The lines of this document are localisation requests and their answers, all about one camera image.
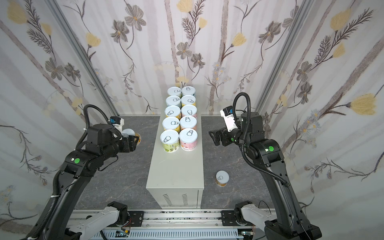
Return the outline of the pink label can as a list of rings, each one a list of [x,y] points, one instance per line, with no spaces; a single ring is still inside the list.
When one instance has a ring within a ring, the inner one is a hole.
[[[196,130],[186,128],[179,134],[181,147],[184,151],[190,152],[196,149],[198,144],[198,133]]]

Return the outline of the red label can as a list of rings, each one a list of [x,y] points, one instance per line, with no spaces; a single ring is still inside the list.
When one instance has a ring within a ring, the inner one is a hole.
[[[180,119],[180,127],[183,129],[197,130],[197,119],[193,116],[184,116]]]

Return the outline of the orange label can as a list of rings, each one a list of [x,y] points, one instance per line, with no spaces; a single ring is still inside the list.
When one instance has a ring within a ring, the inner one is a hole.
[[[219,187],[225,187],[230,180],[230,176],[226,171],[220,170],[216,173],[216,184]]]

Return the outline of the yellow label can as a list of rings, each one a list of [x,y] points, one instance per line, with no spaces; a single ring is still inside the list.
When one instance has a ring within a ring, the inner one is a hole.
[[[180,120],[176,117],[166,117],[162,122],[162,126],[165,131],[175,130],[178,133],[181,131]]]
[[[182,107],[186,105],[196,106],[196,98],[193,95],[185,95],[181,98]]]

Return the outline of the teal brown label can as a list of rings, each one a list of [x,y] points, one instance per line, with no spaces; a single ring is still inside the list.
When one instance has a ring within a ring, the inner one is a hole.
[[[196,89],[192,86],[186,86],[182,88],[182,96],[187,96],[187,95],[195,96],[195,94],[196,94]]]

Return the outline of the green label can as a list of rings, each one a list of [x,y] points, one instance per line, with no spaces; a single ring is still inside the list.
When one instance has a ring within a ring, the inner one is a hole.
[[[182,97],[182,89],[180,89],[179,87],[170,87],[167,90],[167,94],[169,96],[177,96],[177,97],[181,98]]]

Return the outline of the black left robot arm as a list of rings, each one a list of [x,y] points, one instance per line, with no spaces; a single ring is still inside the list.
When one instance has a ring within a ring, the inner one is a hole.
[[[89,240],[110,225],[123,227],[130,222],[127,206],[112,202],[85,222],[68,227],[73,210],[95,173],[106,169],[106,160],[135,151],[140,140],[135,134],[123,132],[124,120],[120,117],[108,118],[102,113],[106,123],[91,126],[90,108],[103,112],[95,105],[84,106],[85,132],[55,174],[53,192],[27,240]]]

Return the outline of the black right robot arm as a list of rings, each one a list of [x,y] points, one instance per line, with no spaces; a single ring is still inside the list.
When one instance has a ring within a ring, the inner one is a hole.
[[[221,110],[226,127],[209,131],[216,146],[235,144],[245,162],[259,171],[272,198],[275,213],[263,211],[250,201],[235,206],[238,225],[252,224],[268,240],[317,240],[319,227],[311,224],[303,212],[288,177],[285,158],[279,144],[265,137],[263,118],[251,109],[247,93],[241,92],[233,104]]]

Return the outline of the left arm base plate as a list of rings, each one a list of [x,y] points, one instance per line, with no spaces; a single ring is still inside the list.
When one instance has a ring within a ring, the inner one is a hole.
[[[141,227],[144,219],[144,213],[144,211],[128,211],[125,215],[126,218],[122,227]]]

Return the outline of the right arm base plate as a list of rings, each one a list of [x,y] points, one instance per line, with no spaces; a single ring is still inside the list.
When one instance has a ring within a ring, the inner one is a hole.
[[[234,210],[222,210],[221,220],[222,220],[222,225],[224,227],[240,227],[240,226],[252,227],[253,226],[250,222],[240,223],[239,221],[237,221]]]

